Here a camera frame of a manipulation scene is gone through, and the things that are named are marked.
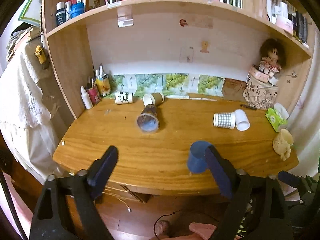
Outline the blue plastic cup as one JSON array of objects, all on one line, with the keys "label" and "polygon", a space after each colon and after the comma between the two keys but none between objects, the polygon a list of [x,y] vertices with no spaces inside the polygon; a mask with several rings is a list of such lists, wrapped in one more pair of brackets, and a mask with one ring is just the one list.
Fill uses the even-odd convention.
[{"label": "blue plastic cup", "polygon": [[204,154],[206,149],[211,146],[207,141],[196,141],[192,143],[189,150],[187,167],[191,173],[199,174],[208,168]]}]

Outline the white plastic cup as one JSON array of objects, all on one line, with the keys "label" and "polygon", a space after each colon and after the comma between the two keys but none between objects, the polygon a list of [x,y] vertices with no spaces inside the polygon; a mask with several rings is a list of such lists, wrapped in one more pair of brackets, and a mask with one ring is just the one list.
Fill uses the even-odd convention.
[{"label": "white plastic cup", "polygon": [[246,113],[242,109],[234,111],[236,129],[239,131],[246,131],[250,127],[250,123]]}]

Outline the grey checked paper cup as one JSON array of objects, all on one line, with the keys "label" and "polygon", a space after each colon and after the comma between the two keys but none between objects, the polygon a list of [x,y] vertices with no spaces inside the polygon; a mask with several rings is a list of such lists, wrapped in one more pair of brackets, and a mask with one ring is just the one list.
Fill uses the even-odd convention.
[{"label": "grey checked paper cup", "polygon": [[235,113],[215,113],[213,116],[214,127],[234,129],[235,128]]}]

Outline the dark patterned paper cup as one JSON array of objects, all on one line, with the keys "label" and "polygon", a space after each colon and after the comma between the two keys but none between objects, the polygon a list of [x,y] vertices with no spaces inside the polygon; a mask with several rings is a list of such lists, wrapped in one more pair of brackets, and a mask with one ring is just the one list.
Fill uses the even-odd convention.
[{"label": "dark patterned paper cup", "polygon": [[138,116],[136,123],[142,132],[156,132],[159,129],[157,107],[153,104],[147,105]]}]

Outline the brown paper cup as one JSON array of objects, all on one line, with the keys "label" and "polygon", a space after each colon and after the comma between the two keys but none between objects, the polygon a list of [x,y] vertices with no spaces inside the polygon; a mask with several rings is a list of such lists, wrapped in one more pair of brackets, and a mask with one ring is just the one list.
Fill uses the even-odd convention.
[{"label": "brown paper cup", "polygon": [[165,97],[160,92],[143,95],[144,106],[147,106],[147,105],[158,106],[158,105],[162,104],[164,102],[164,100],[165,100]]}]

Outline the cream ceramic mug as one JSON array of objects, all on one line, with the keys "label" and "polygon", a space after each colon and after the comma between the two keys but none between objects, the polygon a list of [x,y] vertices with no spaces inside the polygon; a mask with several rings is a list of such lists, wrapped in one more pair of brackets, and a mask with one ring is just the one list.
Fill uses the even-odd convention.
[{"label": "cream ceramic mug", "polygon": [[272,147],[282,161],[289,159],[291,146],[294,140],[292,134],[287,129],[281,129],[272,142]]}]

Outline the green tissue box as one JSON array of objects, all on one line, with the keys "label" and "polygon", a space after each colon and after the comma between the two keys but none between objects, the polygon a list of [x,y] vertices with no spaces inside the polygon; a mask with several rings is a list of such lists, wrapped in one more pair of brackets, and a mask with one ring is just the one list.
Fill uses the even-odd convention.
[{"label": "green tissue box", "polygon": [[268,108],[265,116],[275,132],[286,128],[289,113],[280,103],[275,103],[273,107]]}]

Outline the printed canvas bag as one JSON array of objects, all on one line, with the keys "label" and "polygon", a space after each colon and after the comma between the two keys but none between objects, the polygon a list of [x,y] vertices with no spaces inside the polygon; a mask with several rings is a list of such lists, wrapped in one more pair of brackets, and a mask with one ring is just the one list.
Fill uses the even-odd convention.
[{"label": "printed canvas bag", "polygon": [[279,88],[268,81],[268,76],[255,67],[249,71],[243,97],[249,106],[257,109],[272,107],[278,95]]}]

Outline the white draped cloth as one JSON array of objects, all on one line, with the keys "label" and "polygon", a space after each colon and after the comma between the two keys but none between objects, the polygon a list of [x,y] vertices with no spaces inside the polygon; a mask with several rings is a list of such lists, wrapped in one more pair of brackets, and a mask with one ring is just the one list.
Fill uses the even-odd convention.
[{"label": "white draped cloth", "polygon": [[17,162],[43,184],[63,175],[53,154],[69,117],[52,68],[35,56],[39,38],[29,29],[1,75],[1,134]]}]

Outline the red pen holder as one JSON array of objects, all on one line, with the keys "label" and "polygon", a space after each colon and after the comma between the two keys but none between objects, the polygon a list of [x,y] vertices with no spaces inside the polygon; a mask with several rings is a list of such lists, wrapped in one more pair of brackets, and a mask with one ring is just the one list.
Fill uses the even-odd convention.
[{"label": "red pen holder", "polygon": [[95,78],[92,78],[91,76],[88,77],[86,90],[89,94],[89,97],[90,97],[93,105],[96,105],[97,103],[100,102],[101,97],[100,97],[100,93],[99,93],[99,90],[96,85]]}]

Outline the white panda mug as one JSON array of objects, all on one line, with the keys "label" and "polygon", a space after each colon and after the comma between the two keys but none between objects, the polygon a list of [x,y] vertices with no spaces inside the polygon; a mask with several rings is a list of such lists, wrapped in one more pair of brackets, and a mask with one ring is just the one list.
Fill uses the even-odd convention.
[{"label": "white panda mug", "polygon": [[116,105],[133,103],[133,93],[117,91],[115,94],[115,103]]}]

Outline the brown haired doll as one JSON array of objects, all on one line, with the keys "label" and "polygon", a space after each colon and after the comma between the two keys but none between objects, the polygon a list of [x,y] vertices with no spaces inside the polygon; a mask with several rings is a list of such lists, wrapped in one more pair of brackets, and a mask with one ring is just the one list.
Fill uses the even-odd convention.
[{"label": "brown haired doll", "polygon": [[273,38],[267,39],[260,47],[259,71],[268,75],[269,79],[286,66],[284,46]]}]

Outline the wooden bookshelf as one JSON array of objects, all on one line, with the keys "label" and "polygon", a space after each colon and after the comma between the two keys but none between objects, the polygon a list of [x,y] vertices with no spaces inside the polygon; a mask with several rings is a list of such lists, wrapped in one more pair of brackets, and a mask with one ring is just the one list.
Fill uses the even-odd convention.
[{"label": "wooden bookshelf", "polygon": [[[80,87],[103,65],[112,74],[194,73],[245,80],[268,38],[285,47],[287,64],[276,101],[292,112],[308,78],[316,27],[308,42],[267,20],[267,0],[241,8],[207,0],[124,0],[87,11],[62,25],[56,4],[42,0],[44,34],[54,74],[74,118],[84,111]],[[301,0],[288,0],[306,13]]]}]

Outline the dark blue bottle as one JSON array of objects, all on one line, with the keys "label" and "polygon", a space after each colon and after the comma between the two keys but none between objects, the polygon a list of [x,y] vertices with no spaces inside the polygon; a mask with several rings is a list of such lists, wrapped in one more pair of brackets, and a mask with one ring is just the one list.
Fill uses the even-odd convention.
[{"label": "dark blue bottle", "polygon": [[56,25],[60,26],[61,24],[66,22],[66,10],[65,10],[65,3],[59,2],[56,4]]}]

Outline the blue lidded jar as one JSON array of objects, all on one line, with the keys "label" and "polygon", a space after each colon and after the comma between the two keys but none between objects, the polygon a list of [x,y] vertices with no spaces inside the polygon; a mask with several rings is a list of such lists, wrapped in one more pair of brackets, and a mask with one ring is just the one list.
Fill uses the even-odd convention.
[{"label": "blue lidded jar", "polygon": [[85,12],[84,3],[75,3],[71,5],[70,16],[71,18],[75,18]]}]

